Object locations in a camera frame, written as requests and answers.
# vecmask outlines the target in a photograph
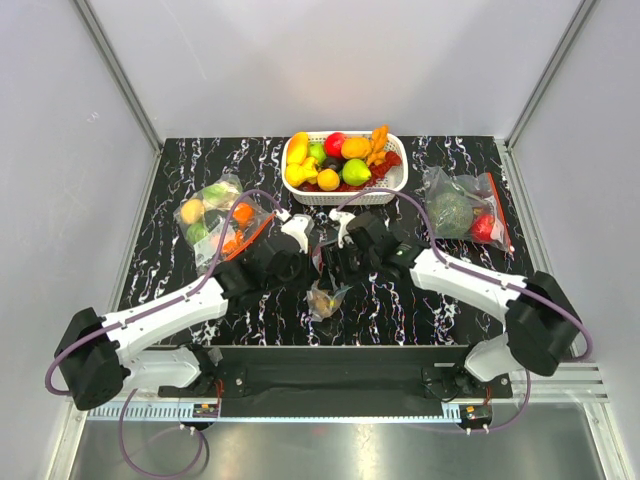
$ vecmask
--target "black marble table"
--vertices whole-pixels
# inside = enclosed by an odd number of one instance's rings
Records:
[[[169,139],[144,214],[129,267],[120,309],[137,306],[195,280],[193,253],[173,219],[180,202],[213,183],[223,173],[238,175],[244,187],[275,196],[291,213],[311,215],[316,226],[330,227],[331,207],[307,207],[295,201],[280,179],[280,160],[287,138]],[[449,174],[491,172],[499,190],[514,253],[467,242],[441,241],[448,253],[494,270],[533,273],[522,229],[492,137],[401,137],[410,176],[404,189],[423,197],[422,173],[440,165]],[[271,207],[258,199],[266,209]],[[413,207],[394,199],[371,208],[407,235],[426,239]],[[338,312],[312,322],[303,294],[281,290],[265,295],[241,314],[194,325],[165,339],[204,345],[431,345],[466,344],[501,332],[495,319],[457,300],[396,285],[382,275],[351,288]]]

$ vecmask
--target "basket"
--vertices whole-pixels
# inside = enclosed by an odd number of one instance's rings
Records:
[[[329,135],[334,132],[308,132],[309,142],[324,143]],[[372,132],[341,132],[347,137],[367,137],[371,138]],[[287,187],[294,198],[303,205],[339,205],[345,200],[353,197],[360,192],[302,192],[297,188],[292,187],[285,178],[284,171],[287,168],[287,151],[289,150],[289,142],[284,146],[282,152],[282,183]],[[402,165],[397,167],[391,167],[384,178],[378,180],[373,187],[365,187],[363,191],[367,191],[375,187],[386,187],[396,192],[399,192],[407,184],[409,178],[409,166],[407,163],[407,152],[404,150],[404,145],[398,137],[395,135],[387,135],[387,144],[384,146],[386,151],[396,152],[402,158]],[[363,195],[362,197],[354,200],[349,205],[383,205],[389,203],[393,199],[394,195],[391,193],[370,193]]]

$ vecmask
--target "white wall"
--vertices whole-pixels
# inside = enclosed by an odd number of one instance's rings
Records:
[[[506,136],[579,0],[92,0],[162,136]]]
[[[44,372],[107,308],[152,151],[68,0],[1,2],[0,63],[0,476],[32,479],[63,402]]]
[[[637,473],[639,23],[637,0],[600,2],[515,148],[554,272],[595,337]]]

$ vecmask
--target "red apple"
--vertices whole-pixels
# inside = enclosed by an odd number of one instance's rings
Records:
[[[493,232],[496,221],[496,217],[488,213],[476,218],[476,221],[471,225],[473,241],[478,243],[491,243],[494,240],[491,232]]]
[[[332,133],[324,142],[324,151],[330,157],[342,158],[342,144],[346,139],[347,136],[344,133]]]

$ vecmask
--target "plastic bag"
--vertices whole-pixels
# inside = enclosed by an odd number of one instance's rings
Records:
[[[449,177],[440,167],[423,175],[425,206],[436,238],[469,240],[513,251],[491,173]]]
[[[322,277],[324,265],[322,262],[322,248],[329,244],[335,243],[334,240],[332,242],[321,242],[313,249],[311,252],[311,261],[318,270],[318,273]],[[329,318],[333,315],[342,304],[347,291],[351,288],[350,286],[344,286],[338,288],[336,285],[335,278],[329,275],[329,283],[327,286],[331,286],[331,290],[323,290],[319,285],[319,280],[313,282],[310,290],[307,290],[307,303],[309,305],[309,313],[311,313],[311,321],[312,322],[320,322],[325,318]]]
[[[335,292],[330,292],[329,290],[320,290],[318,282],[314,282],[311,290],[307,290],[307,303],[309,304],[311,321],[320,322],[333,315],[340,308],[349,288],[344,287]]]
[[[182,235],[194,251],[198,273],[209,267],[220,242],[224,220],[241,193],[238,177],[223,175],[183,201],[173,213]],[[273,215],[249,198],[240,203],[223,240],[221,258],[232,258],[244,250],[272,218]]]

